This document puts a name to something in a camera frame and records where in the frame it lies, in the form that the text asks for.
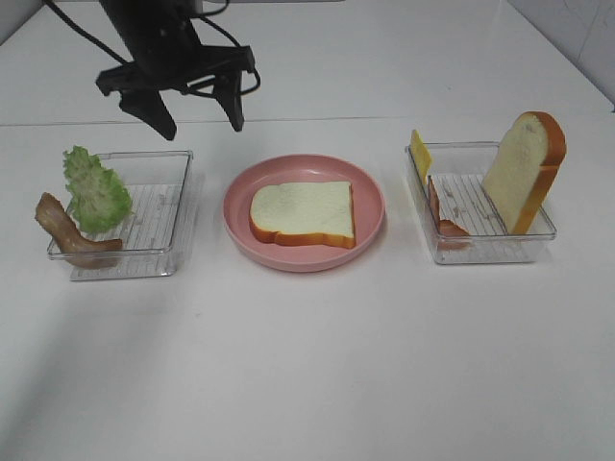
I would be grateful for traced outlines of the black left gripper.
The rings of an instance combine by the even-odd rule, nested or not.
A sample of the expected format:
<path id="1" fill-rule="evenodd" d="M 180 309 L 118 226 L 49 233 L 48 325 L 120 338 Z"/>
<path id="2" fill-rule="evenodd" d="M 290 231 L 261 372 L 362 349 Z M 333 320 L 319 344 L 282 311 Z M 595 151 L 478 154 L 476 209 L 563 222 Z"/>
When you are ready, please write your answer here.
<path id="1" fill-rule="evenodd" d="M 133 57 L 99 74 L 96 84 L 103 94 L 122 91 L 124 112 L 173 140 L 177 126 L 156 90 L 187 94 L 212 85 L 233 129 L 242 131 L 241 75 L 256 73 L 255 58 L 250 47 L 236 41 L 201 43 L 192 21 L 211 24 L 212 13 L 200 1 L 103 1 L 101 6 Z"/>

